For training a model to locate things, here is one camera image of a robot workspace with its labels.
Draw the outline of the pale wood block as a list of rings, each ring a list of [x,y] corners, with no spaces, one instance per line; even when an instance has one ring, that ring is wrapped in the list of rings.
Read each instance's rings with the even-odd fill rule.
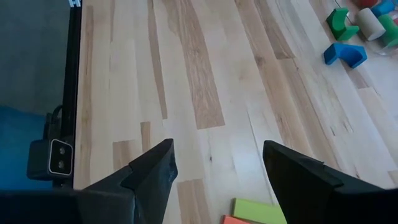
[[[376,40],[386,32],[370,8],[358,11],[355,15],[355,22],[368,41]]]

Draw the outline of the black aluminium table frame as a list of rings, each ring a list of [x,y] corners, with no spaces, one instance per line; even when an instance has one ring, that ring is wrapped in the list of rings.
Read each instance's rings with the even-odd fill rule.
[[[68,0],[68,4],[70,6],[70,16],[68,22],[63,101],[53,111],[53,117],[60,121],[60,139],[75,147],[82,0]]]

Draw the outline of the blue arch block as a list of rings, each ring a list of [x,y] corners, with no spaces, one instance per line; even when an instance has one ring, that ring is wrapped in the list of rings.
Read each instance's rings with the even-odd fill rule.
[[[356,68],[368,59],[362,46],[333,43],[323,53],[324,62],[331,65],[337,59],[343,60],[350,68]]]

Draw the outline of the green cylinder block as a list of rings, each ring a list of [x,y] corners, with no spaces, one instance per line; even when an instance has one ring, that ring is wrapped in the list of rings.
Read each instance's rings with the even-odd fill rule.
[[[394,47],[398,45],[398,25],[393,21],[392,17],[384,14],[378,17],[378,21],[386,30],[381,36],[382,43],[385,47]]]

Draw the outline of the blue cylinder block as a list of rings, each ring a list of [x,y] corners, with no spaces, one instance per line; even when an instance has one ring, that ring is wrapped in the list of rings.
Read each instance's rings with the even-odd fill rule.
[[[381,0],[371,8],[371,12],[376,16],[382,16],[394,11],[396,8],[396,0]]]

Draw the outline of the clear plastic bin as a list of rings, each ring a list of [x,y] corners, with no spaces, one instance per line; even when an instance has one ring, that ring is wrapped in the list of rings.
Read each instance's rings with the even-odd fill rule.
[[[347,24],[356,26],[355,15],[357,12],[362,10],[362,6],[360,4],[361,0],[333,0],[338,7],[346,7],[349,10],[347,14]],[[369,49],[372,53],[393,57],[398,54],[398,45],[394,47],[386,47],[381,38],[376,40],[369,41],[361,31],[358,32],[359,39],[364,43],[367,49]]]

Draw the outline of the light green bar block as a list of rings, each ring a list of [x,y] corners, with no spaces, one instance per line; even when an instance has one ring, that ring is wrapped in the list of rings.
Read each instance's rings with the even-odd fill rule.
[[[262,224],[287,224],[279,206],[235,198],[232,215],[236,218]]]

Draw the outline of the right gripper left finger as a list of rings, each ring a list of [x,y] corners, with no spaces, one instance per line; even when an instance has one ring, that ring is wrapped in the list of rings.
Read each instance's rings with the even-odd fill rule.
[[[174,140],[164,139],[79,195],[82,224],[162,224],[178,176]]]

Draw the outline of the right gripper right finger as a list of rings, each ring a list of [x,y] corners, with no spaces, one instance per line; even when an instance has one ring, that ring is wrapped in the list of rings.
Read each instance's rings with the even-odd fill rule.
[[[288,224],[398,224],[398,189],[382,189],[271,140],[262,156]]]

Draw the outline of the green arch block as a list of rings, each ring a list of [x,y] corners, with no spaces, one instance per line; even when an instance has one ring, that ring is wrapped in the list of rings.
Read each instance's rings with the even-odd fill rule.
[[[327,17],[326,22],[337,41],[350,40],[352,36],[359,32],[358,26],[346,26],[345,20],[349,13],[346,7],[334,9]]]

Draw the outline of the coral bar block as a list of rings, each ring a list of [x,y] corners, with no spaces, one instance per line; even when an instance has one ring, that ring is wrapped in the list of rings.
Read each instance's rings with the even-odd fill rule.
[[[250,223],[232,216],[224,215],[221,224],[250,224]]]

